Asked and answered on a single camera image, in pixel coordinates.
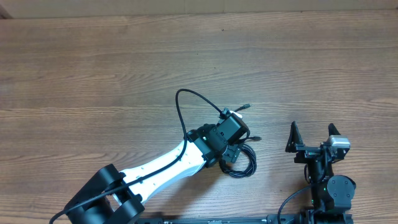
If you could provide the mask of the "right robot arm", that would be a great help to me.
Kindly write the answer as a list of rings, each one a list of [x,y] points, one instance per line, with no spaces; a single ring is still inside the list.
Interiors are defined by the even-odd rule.
[[[353,223],[351,209],[356,183],[345,175],[335,175],[333,164],[342,161],[351,148],[347,136],[340,134],[334,124],[328,125],[328,139],[319,146],[306,146],[294,121],[285,148],[294,153],[294,162],[304,164],[307,186],[289,196],[277,213],[278,223]],[[282,209],[295,196],[311,191],[311,207],[304,208],[293,218],[282,216]]]

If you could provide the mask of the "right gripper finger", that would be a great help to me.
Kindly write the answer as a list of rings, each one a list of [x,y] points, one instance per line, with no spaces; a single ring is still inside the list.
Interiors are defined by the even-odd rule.
[[[298,152],[300,147],[304,147],[303,139],[299,133],[297,123],[293,121],[290,125],[290,135],[285,147],[285,151]]]
[[[337,130],[336,126],[333,123],[328,125],[328,134],[332,135],[340,135],[340,132]]]

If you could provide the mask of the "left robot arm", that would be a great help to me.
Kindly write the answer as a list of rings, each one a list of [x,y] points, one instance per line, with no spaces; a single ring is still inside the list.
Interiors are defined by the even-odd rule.
[[[218,123],[189,131],[175,149],[153,161],[122,171],[113,164],[101,168],[66,204],[65,214],[72,223],[135,223],[144,204],[169,185],[220,159],[235,162],[248,131],[241,115],[224,110]]]

